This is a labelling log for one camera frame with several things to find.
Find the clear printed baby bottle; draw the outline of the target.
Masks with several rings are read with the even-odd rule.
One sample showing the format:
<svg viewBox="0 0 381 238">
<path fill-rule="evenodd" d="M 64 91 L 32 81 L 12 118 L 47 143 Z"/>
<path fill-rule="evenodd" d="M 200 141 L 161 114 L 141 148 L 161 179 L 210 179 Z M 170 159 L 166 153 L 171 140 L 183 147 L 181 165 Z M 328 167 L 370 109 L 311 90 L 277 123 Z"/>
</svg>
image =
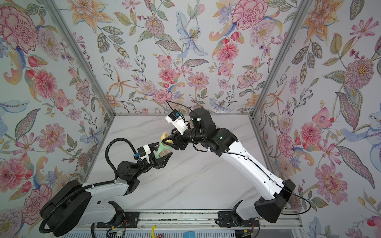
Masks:
<svg viewBox="0 0 381 238">
<path fill-rule="evenodd" d="M 160 145 L 159 148 L 158 148 L 158 151 L 155 154 L 155 158 L 156 159 L 162 158 L 162 157 L 168 155 L 171 152 L 172 152 L 172 147 L 167 147 L 167 146 Z"/>
</svg>

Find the yellow bottle collar with nipple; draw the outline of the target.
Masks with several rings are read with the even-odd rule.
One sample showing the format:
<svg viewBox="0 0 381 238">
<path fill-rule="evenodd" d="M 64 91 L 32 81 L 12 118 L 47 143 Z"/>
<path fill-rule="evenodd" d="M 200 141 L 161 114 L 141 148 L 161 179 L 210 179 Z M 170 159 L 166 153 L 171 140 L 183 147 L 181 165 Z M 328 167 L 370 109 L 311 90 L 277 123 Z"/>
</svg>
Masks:
<svg viewBox="0 0 381 238">
<path fill-rule="evenodd" d="M 164 146 L 173 147 L 174 143 L 172 141 L 172 138 L 173 138 L 173 135 L 169 132 L 166 132 L 166 133 L 162 134 L 162 136 L 161 136 L 161 143 Z"/>
</svg>

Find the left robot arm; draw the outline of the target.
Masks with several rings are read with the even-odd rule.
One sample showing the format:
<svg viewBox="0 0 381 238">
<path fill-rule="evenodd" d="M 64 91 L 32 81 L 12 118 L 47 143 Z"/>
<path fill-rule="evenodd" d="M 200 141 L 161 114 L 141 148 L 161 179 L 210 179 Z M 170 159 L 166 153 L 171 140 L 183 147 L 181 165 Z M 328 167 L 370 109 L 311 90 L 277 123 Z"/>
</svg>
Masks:
<svg viewBox="0 0 381 238">
<path fill-rule="evenodd" d="M 130 146 L 134 162 L 122 161 L 117 167 L 113 165 L 109 151 L 117 142 Z M 173 154 L 172 148 L 172 143 L 156 142 L 135 149 L 125 138 L 112 140 L 106 147 L 105 159 L 114 172 L 114 179 L 92 184 L 76 180 L 67 183 L 40 210 L 43 220 L 39 232 L 60 237 L 78 225 L 124 223 L 125 212 L 115 198 L 133 193 L 140 184 L 140 175 L 151 169 L 164 168 Z"/>
</svg>

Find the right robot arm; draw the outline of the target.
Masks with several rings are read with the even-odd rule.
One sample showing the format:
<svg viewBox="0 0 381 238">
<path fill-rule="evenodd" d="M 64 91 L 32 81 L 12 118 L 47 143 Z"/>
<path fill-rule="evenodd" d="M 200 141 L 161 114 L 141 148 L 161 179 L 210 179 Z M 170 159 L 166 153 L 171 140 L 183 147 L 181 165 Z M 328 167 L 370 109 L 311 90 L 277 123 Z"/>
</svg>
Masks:
<svg viewBox="0 0 381 238">
<path fill-rule="evenodd" d="M 174 126 L 170 136 L 162 140 L 170 141 L 175 150 L 185 150 L 189 144 L 201 144 L 207 152 L 233 165 L 259 192 L 258 200 L 239 201 L 234 209 L 233 219 L 240 224 L 251 218 L 261 217 L 276 223 L 296 188 L 291 180 L 283 180 L 257 161 L 230 130 L 216 126 L 209 111 L 199 108 L 190 113 L 189 126 L 181 113 L 173 110 L 166 121 Z"/>
</svg>

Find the blue small box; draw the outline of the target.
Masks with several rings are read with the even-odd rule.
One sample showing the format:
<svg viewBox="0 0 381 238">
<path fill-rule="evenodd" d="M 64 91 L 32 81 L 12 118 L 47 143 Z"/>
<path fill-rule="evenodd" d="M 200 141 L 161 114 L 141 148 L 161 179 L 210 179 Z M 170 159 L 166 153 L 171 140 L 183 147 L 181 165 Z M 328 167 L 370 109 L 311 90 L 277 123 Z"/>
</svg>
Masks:
<svg viewBox="0 0 381 238">
<path fill-rule="evenodd" d="M 196 238 L 196 233 L 194 231 L 187 231 L 183 233 L 183 238 Z"/>
</svg>

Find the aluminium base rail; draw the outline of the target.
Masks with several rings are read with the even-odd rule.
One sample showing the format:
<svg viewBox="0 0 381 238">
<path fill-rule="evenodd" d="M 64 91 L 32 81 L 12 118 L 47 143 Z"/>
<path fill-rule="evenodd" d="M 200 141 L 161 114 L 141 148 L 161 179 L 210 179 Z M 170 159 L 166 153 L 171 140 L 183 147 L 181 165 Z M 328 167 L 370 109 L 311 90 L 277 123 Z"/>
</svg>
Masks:
<svg viewBox="0 0 381 238">
<path fill-rule="evenodd" d="M 249 230 L 261 229 L 301 229 L 302 221 L 293 210 L 285 211 L 276 223 L 270 223 L 263 218 L 254 217 L 248 221 L 234 223 L 230 209 L 211 210 L 125 210 L 133 218 L 131 230 L 147 231 L 156 226 L 158 230 Z"/>
</svg>

